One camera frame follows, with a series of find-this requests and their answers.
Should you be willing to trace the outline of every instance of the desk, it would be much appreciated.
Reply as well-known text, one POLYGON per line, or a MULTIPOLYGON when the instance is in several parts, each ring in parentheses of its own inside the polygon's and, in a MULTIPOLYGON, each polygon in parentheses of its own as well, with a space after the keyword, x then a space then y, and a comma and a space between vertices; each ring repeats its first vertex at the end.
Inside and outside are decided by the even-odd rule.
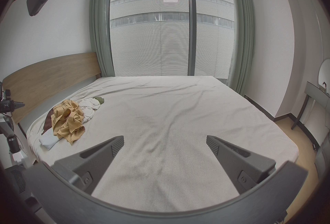
POLYGON ((327 112, 330 113, 330 96, 328 94, 326 94, 324 91, 322 91, 315 85, 311 84, 310 82, 307 82, 307 84, 306 84, 305 93, 306 93, 305 101, 303 103, 303 106, 301 107, 301 110, 299 112, 299 115, 298 115, 296 121, 293 123, 293 125, 291 127, 292 130, 298 124, 301 116, 303 115, 303 112, 306 108, 309 98, 313 98, 323 108, 325 108, 325 110, 327 112))

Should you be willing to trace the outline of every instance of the building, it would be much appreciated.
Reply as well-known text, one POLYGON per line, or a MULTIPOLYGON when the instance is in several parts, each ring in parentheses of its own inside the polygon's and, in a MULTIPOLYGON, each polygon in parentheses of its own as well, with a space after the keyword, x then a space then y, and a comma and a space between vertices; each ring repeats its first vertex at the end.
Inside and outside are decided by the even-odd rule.
MULTIPOLYGON (((196 0, 195 75, 227 79, 234 44, 233 0, 196 0)), ((189 0, 110 0, 116 76, 187 75, 189 0)))

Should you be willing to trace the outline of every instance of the headboard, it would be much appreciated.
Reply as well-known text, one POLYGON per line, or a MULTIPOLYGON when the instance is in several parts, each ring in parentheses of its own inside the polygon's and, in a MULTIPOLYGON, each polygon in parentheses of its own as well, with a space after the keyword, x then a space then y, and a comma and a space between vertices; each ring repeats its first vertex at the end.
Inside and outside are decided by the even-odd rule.
POLYGON ((10 89, 12 100, 25 103, 13 112, 15 123, 63 89, 100 73, 94 52, 36 62, 12 73, 3 79, 3 89, 10 89))

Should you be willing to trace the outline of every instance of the maroon cloth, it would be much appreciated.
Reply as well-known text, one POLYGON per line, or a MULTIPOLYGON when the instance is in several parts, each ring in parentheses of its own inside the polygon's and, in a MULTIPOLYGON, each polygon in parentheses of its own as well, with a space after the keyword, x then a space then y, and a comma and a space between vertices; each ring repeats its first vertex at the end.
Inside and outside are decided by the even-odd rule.
POLYGON ((54 110, 51 109, 46 117, 45 123, 43 125, 43 133, 41 133, 41 135, 43 135, 47 130, 52 128, 52 114, 54 114, 54 110))

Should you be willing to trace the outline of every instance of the curtain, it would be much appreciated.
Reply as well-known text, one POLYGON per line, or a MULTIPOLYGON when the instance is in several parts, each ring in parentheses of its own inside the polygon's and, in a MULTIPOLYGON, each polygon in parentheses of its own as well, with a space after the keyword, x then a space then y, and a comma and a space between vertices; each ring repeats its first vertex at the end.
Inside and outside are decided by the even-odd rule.
POLYGON ((107 0, 90 0, 89 34, 92 51, 96 52, 101 76, 114 76, 107 30, 107 0))
POLYGON ((244 96, 249 80, 254 44, 254 11, 252 0, 234 0, 234 49, 227 86, 244 96))

